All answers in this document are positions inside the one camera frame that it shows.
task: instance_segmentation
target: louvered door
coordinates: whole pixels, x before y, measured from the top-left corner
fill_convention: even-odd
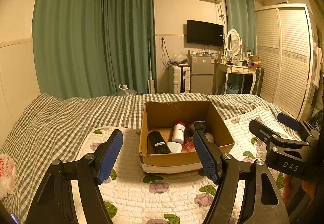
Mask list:
[[[257,15],[257,55],[262,59],[264,77],[261,97],[273,101],[279,67],[280,34],[276,9],[261,10]]]
[[[281,66],[274,103],[298,117],[305,96],[310,60],[307,17],[303,8],[279,8]]]

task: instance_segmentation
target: black suitcase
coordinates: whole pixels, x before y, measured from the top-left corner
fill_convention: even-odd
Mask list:
[[[254,88],[252,90],[252,94],[256,94],[256,95],[260,96],[261,89],[262,89],[263,76],[264,76],[264,69],[256,68],[255,75],[257,76],[257,79],[255,81]],[[245,75],[243,93],[250,94],[252,83],[253,83],[253,75]]]

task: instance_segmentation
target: open cardboard box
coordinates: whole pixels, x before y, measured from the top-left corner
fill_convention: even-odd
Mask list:
[[[194,121],[206,122],[206,133],[214,136],[215,144],[223,153],[234,146],[234,140],[224,121],[210,101],[147,102],[144,104],[140,132],[139,157],[144,172],[180,173],[201,169],[197,153],[154,154],[147,134],[159,131],[166,142],[172,140],[177,122],[186,127]]]

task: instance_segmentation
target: black flat screen tv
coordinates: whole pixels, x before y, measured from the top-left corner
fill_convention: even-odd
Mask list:
[[[187,43],[224,46],[224,26],[187,20]]]

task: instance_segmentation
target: human hand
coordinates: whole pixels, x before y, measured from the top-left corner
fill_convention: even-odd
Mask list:
[[[282,199],[284,201],[288,200],[290,194],[291,179],[292,177],[290,175],[285,175],[284,179],[282,180],[282,183],[285,185],[283,189],[283,195],[282,195]],[[307,194],[309,194],[311,199],[314,198],[315,188],[316,188],[316,184],[314,182],[303,180],[302,188]]]

